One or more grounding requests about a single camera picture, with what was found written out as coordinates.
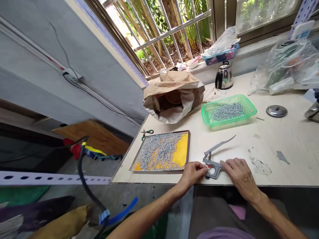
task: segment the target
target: hand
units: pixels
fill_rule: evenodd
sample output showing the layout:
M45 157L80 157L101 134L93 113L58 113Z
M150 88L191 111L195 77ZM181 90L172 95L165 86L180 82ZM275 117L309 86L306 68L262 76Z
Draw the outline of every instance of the hand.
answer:
M200 162L189 162L186 164L183 175L177 183L177 186L186 193L191 186L196 182L201 181L207 172L208 168L206 165L201 164Z
M247 162L244 159L227 159L220 161L235 187L245 200L250 203L257 202L265 194L257 187Z

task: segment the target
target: wall outlet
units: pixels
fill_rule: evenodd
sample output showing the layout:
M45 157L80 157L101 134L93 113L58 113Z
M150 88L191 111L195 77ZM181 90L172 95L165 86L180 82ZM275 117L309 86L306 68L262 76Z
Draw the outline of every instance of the wall outlet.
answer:
M71 80L74 82L78 82L79 79L83 77L78 72L76 72L75 70L72 70L71 68L66 68L62 73L68 80Z

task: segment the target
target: wooden table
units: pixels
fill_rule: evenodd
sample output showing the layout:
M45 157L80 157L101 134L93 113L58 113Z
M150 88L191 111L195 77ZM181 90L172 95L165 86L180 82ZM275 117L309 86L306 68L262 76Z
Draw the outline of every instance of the wooden table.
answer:
M252 73L234 77L234 86L228 89L226 97L243 94L250 89ZM203 123L201 111L197 110L186 116L177 124L164 124L149 115L141 129L154 130L155 134L172 131L189 130L189 161L202 162L204 151L235 134L233 140L224 144L212 154L212 160L219 162L229 158L244 158L250 167L259 186L319 186L319 124L304 117L304 112L311 103L303 98L303 92L293 91L277 96L259 91L249 100L255 105L258 113L243 125L224 129L209 128ZM270 105L281 105L287 108L288 115L273 118L267 115ZM121 166L114 176L113 183L160 183L175 184L181 173L156 172L136 173L130 171L133 160L141 146L142 133L138 133L126 153ZM281 151L287 161L280 161L277 151ZM269 175L257 173L254 159L259 159L271 169ZM231 185L228 175L222 171L218 179L203 179L202 184Z

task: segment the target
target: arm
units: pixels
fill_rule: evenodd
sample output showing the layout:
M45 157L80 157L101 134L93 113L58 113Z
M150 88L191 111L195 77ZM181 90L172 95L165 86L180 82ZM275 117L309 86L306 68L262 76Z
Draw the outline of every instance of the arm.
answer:
M307 238L257 187L244 159L234 158L220 163L243 198L275 228L282 238Z
M208 169L199 162L190 162L185 166L180 181L159 199L138 210L107 237L107 239L141 238L158 218L182 198L196 182L200 181Z

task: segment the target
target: basket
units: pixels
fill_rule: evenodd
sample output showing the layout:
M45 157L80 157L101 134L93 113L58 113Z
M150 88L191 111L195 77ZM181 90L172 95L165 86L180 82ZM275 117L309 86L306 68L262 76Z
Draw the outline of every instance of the basket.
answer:
M236 43L235 46L228 51L224 51L212 56L202 56L202 58L205 60L206 65L212 65L218 62L233 59L236 56L237 49L239 49L238 43Z
M231 119L225 120L216 120L210 119L209 114L211 112L216 111L219 107L224 105L230 105L233 103L239 103L242 106L244 114L238 117L233 117ZM250 100L244 95L234 95L228 98L224 98L222 100L217 100L214 102L209 102L202 106L202 117L203 121L206 125L210 127L221 126L226 124L237 123L241 121L247 120L250 116L257 114L257 109L255 106L250 102Z

